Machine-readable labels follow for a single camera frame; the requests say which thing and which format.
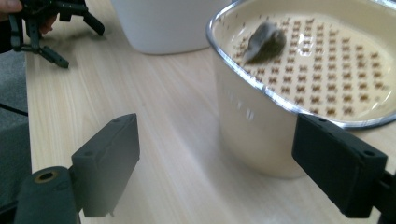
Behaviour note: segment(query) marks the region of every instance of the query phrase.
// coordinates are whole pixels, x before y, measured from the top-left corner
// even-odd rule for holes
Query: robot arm
[[[105,31],[105,26],[88,11],[84,0],[77,0],[73,3],[56,0],[23,0],[22,4],[22,12],[9,15],[12,48],[15,51],[39,54],[47,61],[62,68],[67,68],[69,65],[66,59],[47,46],[40,47],[41,34],[39,27],[48,17],[60,14],[61,21],[70,21],[73,15],[82,16],[84,21],[97,34],[103,35]],[[31,39],[30,44],[24,44],[23,42],[22,21],[25,21],[26,34]]]

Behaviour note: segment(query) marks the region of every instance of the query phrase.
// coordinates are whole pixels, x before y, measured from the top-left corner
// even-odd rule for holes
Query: perforated bowl bottom
[[[245,64],[248,40],[264,21],[284,31],[286,47],[269,62]],[[372,36],[341,21],[322,15],[260,15],[241,30],[229,46],[233,60],[276,94],[314,114],[376,119],[383,116],[378,111],[388,111],[394,103],[393,58]]]

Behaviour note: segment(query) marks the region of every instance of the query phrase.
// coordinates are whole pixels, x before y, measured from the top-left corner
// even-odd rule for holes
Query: table surface
[[[69,69],[27,54],[33,170],[71,165],[71,155],[109,121],[138,117],[141,159],[115,217],[83,223],[376,223],[348,219],[308,177],[260,175],[222,144],[212,49],[153,56],[128,44],[109,0],[89,5],[106,27],[56,22],[45,44]],[[389,155],[396,124],[363,133]]]

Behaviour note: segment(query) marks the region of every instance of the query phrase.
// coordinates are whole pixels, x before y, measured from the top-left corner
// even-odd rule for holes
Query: finger
[[[58,17],[57,15],[52,16],[52,17],[49,17],[49,18],[46,20],[45,25],[48,26],[48,27],[52,27],[52,24],[56,22],[56,18],[57,18],[57,17]]]
[[[49,31],[52,31],[52,24],[55,23],[57,16],[53,16],[48,18],[44,24],[42,24],[39,28],[39,31],[42,35],[48,33]]]
[[[22,3],[19,0],[0,0],[0,12],[11,13],[22,10]]]
[[[39,28],[40,34],[44,35],[46,33],[48,33],[49,31],[52,31],[52,27],[48,27],[48,26],[41,26]]]

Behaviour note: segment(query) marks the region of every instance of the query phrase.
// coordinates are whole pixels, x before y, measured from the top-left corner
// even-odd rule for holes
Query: beige bowl
[[[264,21],[284,31],[286,47],[270,62],[245,64],[248,39]],[[206,35],[219,55],[229,149],[264,174],[296,177],[304,174],[291,156],[297,113],[346,129],[395,120],[395,21],[393,9],[369,0],[250,0],[224,8]]]

